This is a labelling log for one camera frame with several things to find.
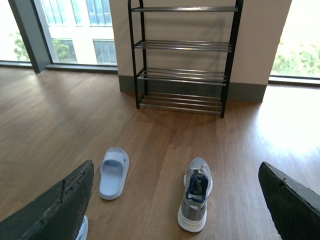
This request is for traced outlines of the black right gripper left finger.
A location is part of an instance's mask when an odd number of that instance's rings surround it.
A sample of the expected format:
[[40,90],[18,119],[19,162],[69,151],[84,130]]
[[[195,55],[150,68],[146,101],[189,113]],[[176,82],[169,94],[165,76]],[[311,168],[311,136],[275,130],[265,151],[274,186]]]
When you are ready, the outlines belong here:
[[0,223],[2,240],[74,240],[80,231],[94,179],[87,160]]

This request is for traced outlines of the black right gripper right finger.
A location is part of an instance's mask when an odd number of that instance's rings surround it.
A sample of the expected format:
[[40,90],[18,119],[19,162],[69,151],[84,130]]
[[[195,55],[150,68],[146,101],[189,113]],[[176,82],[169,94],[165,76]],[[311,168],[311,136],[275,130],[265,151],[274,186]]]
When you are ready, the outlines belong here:
[[320,238],[320,196],[267,162],[258,170],[262,193],[283,240]]

